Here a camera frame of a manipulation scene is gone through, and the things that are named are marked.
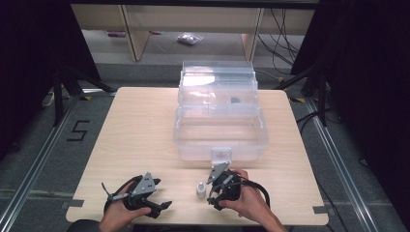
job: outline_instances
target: clear plastic box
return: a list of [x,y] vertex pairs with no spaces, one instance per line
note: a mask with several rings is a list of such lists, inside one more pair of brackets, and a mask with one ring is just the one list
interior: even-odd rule
[[182,160],[257,160],[269,143],[250,62],[184,62],[174,143]]

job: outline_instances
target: sleeve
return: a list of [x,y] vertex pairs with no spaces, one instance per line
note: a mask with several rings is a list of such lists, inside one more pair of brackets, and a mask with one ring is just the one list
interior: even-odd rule
[[90,219],[80,219],[70,225],[67,232],[101,232],[99,221]]

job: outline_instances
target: black tape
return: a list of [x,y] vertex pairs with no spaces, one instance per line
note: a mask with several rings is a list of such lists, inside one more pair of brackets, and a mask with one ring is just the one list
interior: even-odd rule
[[313,206],[313,211],[316,215],[328,214],[328,208],[326,208],[326,206]]

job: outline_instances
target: human hand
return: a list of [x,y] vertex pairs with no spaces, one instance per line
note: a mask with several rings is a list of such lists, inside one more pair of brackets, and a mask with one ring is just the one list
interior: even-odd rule
[[[125,193],[131,184],[132,182],[125,186],[119,194]],[[115,232],[127,225],[131,225],[134,218],[145,216],[150,213],[151,209],[148,207],[135,211],[129,211],[124,206],[122,200],[113,201],[105,211],[105,214],[100,222],[100,229],[102,232]]]
[[[245,170],[233,170],[245,179],[249,179]],[[281,222],[266,204],[257,188],[241,185],[241,196],[236,201],[221,200],[220,206],[232,209],[245,217],[258,222],[268,231],[286,231]]]

